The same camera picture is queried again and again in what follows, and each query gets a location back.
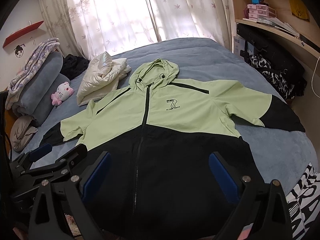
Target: bed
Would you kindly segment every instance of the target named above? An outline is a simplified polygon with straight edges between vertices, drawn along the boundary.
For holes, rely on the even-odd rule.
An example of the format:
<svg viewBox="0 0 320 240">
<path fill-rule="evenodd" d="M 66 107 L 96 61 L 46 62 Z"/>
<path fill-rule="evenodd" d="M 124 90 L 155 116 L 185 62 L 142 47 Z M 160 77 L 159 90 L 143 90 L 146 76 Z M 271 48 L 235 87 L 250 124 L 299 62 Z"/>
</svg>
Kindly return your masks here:
<svg viewBox="0 0 320 240">
<path fill-rule="evenodd" d="M 163 41 L 115 55 L 113 59 L 121 57 L 127 58 L 132 71 L 120 81 L 118 88 L 128 85 L 130 74 L 141 64 L 164 58 L 178 64 L 180 69 L 178 78 L 193 78 L 200 81 L 238 80 L 245 87 L 280 98 L 255 69 L 211 39 L 183 38 Z M 79 107 L 76 103 L 76 93 L 83 75 L 84 73 L 71 81 L 70 85 L 75 93 L 51 111 L 23 152 L 37 148 L 47 130 L 59 121 L 86 108 L 86 106 Z M 318 171 L 316 152 L 305 133 L 256 127 L 237 117 L 233 117 L 233 120 L 236 129 L 249 143 L 255 163 L 265 182 L 270 182 L 272 179 L 280 180 L 286 195 L 296 185 L 309 163 L 313 165 L 315 171 Z M 54 163 L 72 149 L 76 142 L 77 139 L 74 139 L 53 147 L 52 152 L 34 163 L 32 168 Z"/>
</svg>

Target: black and white printed cloth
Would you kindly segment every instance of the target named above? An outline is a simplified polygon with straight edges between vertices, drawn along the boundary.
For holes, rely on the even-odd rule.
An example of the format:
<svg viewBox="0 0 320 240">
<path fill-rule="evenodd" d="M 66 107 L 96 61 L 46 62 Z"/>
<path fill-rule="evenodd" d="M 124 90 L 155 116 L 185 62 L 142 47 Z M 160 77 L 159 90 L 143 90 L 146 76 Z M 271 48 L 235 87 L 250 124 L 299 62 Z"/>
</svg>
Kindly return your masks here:
<svg viewBox="0 0 320 240">
<path fill-rule="evenodd" d="M 261 55 L 250 55 L 250 65 L 259 71 L 261 75 L 274 87 L 275 90 L 286 100 L 292 98 L 294 85 L 289 84 L 279 70 L 271 67 L 271 63 Z"/>
<path fill-rule="evenodd" d="M 286 196 L 293 240 L 299 240 L 311 227 L 320 211 L 320 173 L 314 171 L 311 163 L 297 185 Z"/>
</svg>

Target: white curtain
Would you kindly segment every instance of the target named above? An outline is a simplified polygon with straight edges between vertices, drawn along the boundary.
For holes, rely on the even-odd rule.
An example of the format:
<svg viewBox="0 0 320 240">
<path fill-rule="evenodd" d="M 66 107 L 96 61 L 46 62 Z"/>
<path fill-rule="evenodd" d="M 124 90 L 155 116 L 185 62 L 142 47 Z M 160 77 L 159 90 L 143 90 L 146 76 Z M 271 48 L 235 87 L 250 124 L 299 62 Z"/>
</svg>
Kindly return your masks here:
<svg viewBox="0 0 320 240">
<path fill-rule="evenodd" d="M 161 40 L 205 37 L 230 49 L 229 0 L 150 0 L 150 6 Z"/>
<path fill-rule="evenodd" d="M 146 0 L 67 0 L 85 56 L 115 55 L 157 42 Z"/>
<path fill-rule="evenodd" d="M 232 0 L 67 0 L 85 56 L 183 37 L 210 38 L 231 49 Z"/>
<path fill-rule="evenodd" d="M 67 0 L 39 0 L 45 26 L 51 38 L 59 38 L 58 50 L 65 57 L 68 54 L 83 57 L 72 30 Z"/>
</svg>

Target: hello kitty plush toy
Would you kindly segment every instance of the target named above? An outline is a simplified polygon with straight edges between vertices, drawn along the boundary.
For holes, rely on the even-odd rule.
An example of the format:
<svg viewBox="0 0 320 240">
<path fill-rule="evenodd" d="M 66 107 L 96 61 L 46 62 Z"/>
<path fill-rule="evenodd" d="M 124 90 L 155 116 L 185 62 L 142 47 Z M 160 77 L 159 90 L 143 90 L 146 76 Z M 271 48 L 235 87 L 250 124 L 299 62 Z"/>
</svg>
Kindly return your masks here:
<svg viewBox="0 0 320 240">
<path fill-rule="evenodd" d="M 69 82 L 64 82 L 60 84 L 57 88 L 57 92 L 51 95 L 52 105 L 59 106 L 63 101 L 66 101 L 72 94 L 74 90 L 70 87 Z"/>
</svg>

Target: yellow paper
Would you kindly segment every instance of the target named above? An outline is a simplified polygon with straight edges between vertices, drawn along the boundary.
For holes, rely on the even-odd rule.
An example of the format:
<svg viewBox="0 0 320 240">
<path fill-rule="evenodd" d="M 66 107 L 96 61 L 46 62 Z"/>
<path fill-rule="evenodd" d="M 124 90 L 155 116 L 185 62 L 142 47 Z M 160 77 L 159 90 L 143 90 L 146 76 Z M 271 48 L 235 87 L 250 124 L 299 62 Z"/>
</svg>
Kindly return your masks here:
<svg viewBox="0 0 320 240">
<path fill-rule="evenodd" d="M 307 7 L 301 0 L 289 0 L 292 15 L 305 20 L 310 21 Z"/>
</svg>

